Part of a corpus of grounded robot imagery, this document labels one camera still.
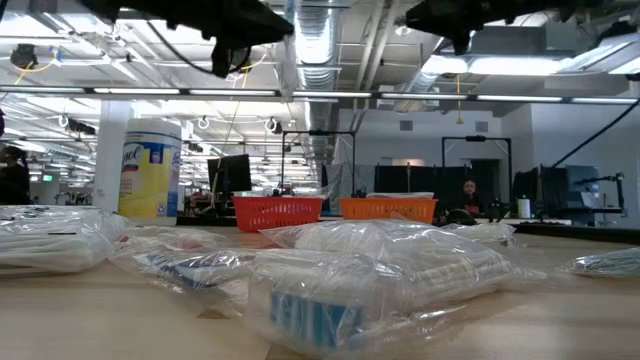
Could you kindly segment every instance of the desk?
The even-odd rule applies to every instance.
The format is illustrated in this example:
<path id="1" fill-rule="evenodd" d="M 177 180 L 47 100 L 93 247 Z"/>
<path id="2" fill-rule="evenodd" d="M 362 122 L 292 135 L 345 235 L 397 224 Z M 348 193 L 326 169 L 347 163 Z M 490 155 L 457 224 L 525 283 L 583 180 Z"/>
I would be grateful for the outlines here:
<path id="1" fill-rule="evenodd" d="M 260 234 L 203 228 L 262 247 Z M 551 269 L 629 246 L 519 235 Z M 558 276 L 535 293 L 498 292 L 416 359 L 637 359 L 640 280 Z M 77 275 L 0 281 L 3 360 L 296 360 L 297 355 L 105 263 Z"/>

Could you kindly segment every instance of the white wall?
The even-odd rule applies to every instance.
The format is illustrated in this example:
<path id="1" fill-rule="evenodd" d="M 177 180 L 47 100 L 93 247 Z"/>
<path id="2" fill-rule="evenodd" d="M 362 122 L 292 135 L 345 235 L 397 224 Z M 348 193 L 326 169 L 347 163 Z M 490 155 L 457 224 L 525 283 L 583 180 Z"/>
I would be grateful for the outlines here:
<path id="1" fill-rule="evenodd" d="M 534 166 L 552 165 L 584 140 L 620 115 L 627 106 L 532 104 L 511 112 L 502 119 L 504 136 L 514 146 L 514 173 Z M 623 172 L 626 207 L 629 218 L 609 215 L 618 226 L 640 227 L 638 211 L 638 169 L 640 164 L 640 110 L 629 114 L 613 128 L 595 139 L 560 166 L 588 165 L 601 176 Z M 615 183 L 601 182 L 607 204 L 617 206 Z"/>
<path id="2" fill-rule="evenodd" d="M 350 110 L 341 110 L 341 130 L 347 130 L 352 119 Z M 458 113 L 420 112 L 400 114 L 394 111 L 373 110 L 367 112 L 356 136 L 356 164 L 391 165 L 391 159 L 423 159 L 426 166 L 441 166 L 441 138 L 444 136 L 483 135 L 500 137 L 501 120 L 494 118 L 488 111 L 463 111 L 464 124 L 457 124 Z M 413 120 L 413 131 L 400 131 L 400 120 Z M 476 121 L 487 121 L 489 132 L 478 134 Z M 446 148 L 454 144 L 449 140 Z M 351 160 L 351 150 L 340 143 L 336 151 L 335 162 Z M 503 160 L 504 182 L 506 183 L 507 161 L 504 152 L 493 142 L 467 143 L 457 141 L 447 152 L 447 166 L 462 166 L 469 159 Z"/>

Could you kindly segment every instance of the plastic bag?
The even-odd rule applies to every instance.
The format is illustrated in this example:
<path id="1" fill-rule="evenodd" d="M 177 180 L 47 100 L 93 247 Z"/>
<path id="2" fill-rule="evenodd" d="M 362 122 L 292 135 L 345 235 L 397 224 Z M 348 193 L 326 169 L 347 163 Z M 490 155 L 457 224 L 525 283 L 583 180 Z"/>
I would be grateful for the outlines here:
<path id="1" fill-rule="evenodd" d="M 0 265 L 16 274 L 11 268 L 82 271 L 111 254 L 126 225 L 125 218 L 97 208 L 1 206 Z"/>
<path id="2" fill-rule="evenodd" d="M 411 311 L 405 298 L 413 283 L 407 275 L 358 254 L 261 252 L 254 260 L 245 324 L 314 357 L 390 356 L 398 343 L 416 338 L 421 348 L 450 327 L 450 313 L 459 306 Z"/>
<path id="3" fill-rule="evenodd" d="M 499 242 L 504 246 L 526 247 L 525 243 L 513 236 L 516 229 L 507 224 L 491 223 L 473 226 L 449 224 L 440 229 L 483 244 Z"/>
<path id="4" fill-rule="evenodd" d="M 579 257 L 565 265 L 562 270 L 585 276 L 640 276 L 640 248 Z"/>
<path id="5" fill-rule="evenodd" d="M 498 252 L 417 222 L 334 221 L 262 233 L 283 247 L 360 254 L 398 266 L 411 280 L 403 296 L 412 309 L 492 291 L 515 273 Z"/>
<path id="6" fill-rule="evenodd" d="M 248 265 L 257 250 L 231 245 L 224 236 L 201 230 L 132 228 L 110 260 L 156 286 L 240 316 L 247 303 Z"/>

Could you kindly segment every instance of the black metal frame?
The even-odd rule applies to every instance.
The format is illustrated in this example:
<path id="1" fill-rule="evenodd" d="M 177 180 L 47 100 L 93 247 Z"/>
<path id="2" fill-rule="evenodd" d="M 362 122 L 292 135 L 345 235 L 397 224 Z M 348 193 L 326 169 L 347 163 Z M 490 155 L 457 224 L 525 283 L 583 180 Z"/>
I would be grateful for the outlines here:
<path id="1" fill-rule="evenodd" d="M 485 136 L 445 136 L 442 138 L 442 173 L 444 175 L 446 164 L 447 164 L 447 154 L 446 154 L 446 142 L 447 140 L 464 140 L 466 142 L 486 142 L 487 140 L 492 141 L 504 141 L 507 143 L 507 158 L 509 162 L 509 203 L 514 201 L 513 199 L 513 164 L 512 164 L 512 156 L 511 156 L 511 138 L 502 138 L 502 137 L 485 137 Z"/>
<path id="2" fill-rule="evenodd" d="M 352 155 L 351 155 L 351 193 L 356 191 L 356 132 L 355 131 L 325 131 L 325 130 L 311 130 L 311 131 L 283 131 L 282 132 L 282 167 L 280 168 L 280 190 L 284 190 L 284 157 L 286 155 L 285 149 L 287 148 L 286 137 L 289 134 L 306 134 L 309 136 L 332 136 L 332 135 L 351 135 L 353 139 Z"/>

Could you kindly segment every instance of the ventilation duct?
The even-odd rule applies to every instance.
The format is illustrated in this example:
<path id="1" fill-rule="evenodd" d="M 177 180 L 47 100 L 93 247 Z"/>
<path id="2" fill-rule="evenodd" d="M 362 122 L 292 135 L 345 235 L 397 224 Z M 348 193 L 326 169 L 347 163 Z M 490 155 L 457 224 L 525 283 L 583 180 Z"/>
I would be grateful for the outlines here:
<path id="1" fill-rule="evenodd" d="M 337 45 L 338 11 L 323 7 L 299 7 L 295 14 L 296 55 L 302 65 L 298 69 L 300 85 L 305 90 L 333 90 L 336 72 L 328 69 L 335 62 Z M 327 102 L 307 102 L 305 122 L 308 130 L 335 131 L 338 126 L 337 110 Z M 311 137 L 309 139 L 315 159 L 330 160 L 335 137 Z"/>

